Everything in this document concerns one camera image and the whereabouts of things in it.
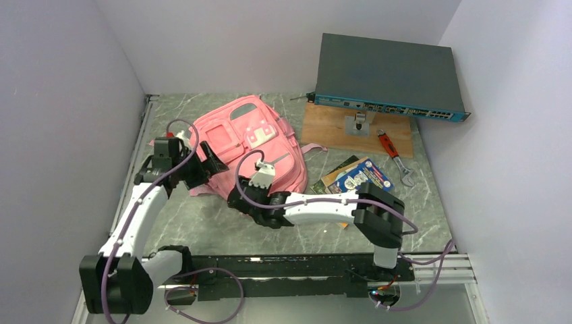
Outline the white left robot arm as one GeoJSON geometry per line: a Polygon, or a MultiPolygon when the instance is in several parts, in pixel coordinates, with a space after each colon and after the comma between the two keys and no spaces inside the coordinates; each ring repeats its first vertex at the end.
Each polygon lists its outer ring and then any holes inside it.
{"type": "Polygon", "coordinates": [[[193,149],[172,135],[158,137],[134,178],[125,213],[96,255],[85,256],[79,266],[86,307],[91,314],[141,315],[155,289],[173,279],[183,284],[194,274],[190,249],[164,246],[149,261],[143,250],[157,216],[178,184],[192,189],[206,184],[228,167],[207,142],[193,149]]]}

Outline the pink student backpack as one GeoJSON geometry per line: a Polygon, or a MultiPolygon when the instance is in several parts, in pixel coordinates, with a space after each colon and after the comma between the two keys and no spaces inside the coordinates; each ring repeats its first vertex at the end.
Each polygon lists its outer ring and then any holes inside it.
{"type": "Polygon", "coordinates": [[[216,194],[227,198],[235,186],[236,175],[247,178],[254,175],[254,157],[249,157],[241,165],[239,160],[256,149],[263,151],[265,162],[275,167],[276,175],[270,192],[302,193],[307,188],[304,154],[318,148],[318,145],[301,146],[291,124],[258,96],[240,97],[210,111],[195,120],[188,130],[191,147],[186,147],[177,138],[168,144],[166,151],[190,150],[193,143],[198,142],[196,154],[203,161],[205,156],[200,143],[207,141],[229,168],[229,171],[212,176],[207,183],[190,189],[191,196],[216,194]]]}

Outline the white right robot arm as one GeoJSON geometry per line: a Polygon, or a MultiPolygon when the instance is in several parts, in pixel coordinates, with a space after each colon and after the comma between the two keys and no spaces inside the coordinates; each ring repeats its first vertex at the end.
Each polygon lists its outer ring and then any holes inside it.
{"type": "Polygon", "coordinates": [[[305,223],[347,223],[356,226],[374,246],[372,272],[388,280],[398,270],[403,242],[405,203],[372,183],[340,194],[270,193],[239,177],[227,198],[230,208],[258,225],[279,229],[305,223]]]}

